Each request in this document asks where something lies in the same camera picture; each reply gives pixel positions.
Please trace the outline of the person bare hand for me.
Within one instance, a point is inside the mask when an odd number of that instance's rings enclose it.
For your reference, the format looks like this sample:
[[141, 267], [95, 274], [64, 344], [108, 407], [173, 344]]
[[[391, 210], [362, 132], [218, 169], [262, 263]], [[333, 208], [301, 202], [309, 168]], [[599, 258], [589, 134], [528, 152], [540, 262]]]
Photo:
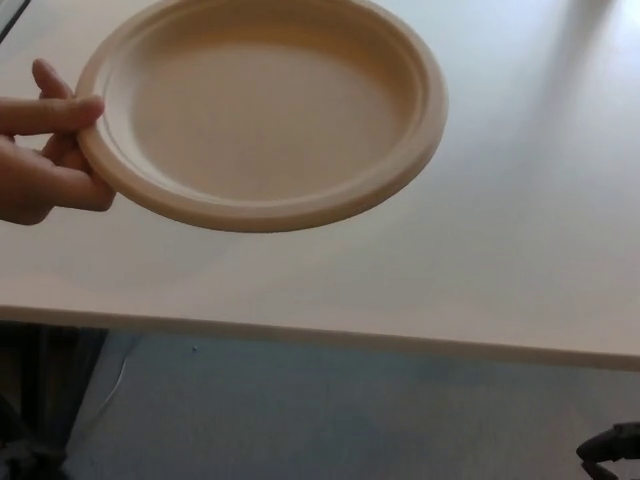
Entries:
[[43, 59], [32, 76], [38, 98], [1, 99], [1, 219], [32, 226], [56, 208], [108, 210], [115, 192], [77, 143], [103, 114], [103, 100], [76, 97]]

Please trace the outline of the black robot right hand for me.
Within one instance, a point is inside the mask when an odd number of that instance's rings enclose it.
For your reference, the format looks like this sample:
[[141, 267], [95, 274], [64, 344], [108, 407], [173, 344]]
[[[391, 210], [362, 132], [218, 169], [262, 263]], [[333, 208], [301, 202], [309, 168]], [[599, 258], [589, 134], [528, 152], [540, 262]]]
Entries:
[[592, 438], [585, 441], [576, 453], [581, 467], [593, 480], [615, 480], [618, 476], [603, 466], [605, 462], [639, 459], [639, 441], [621, 438]]

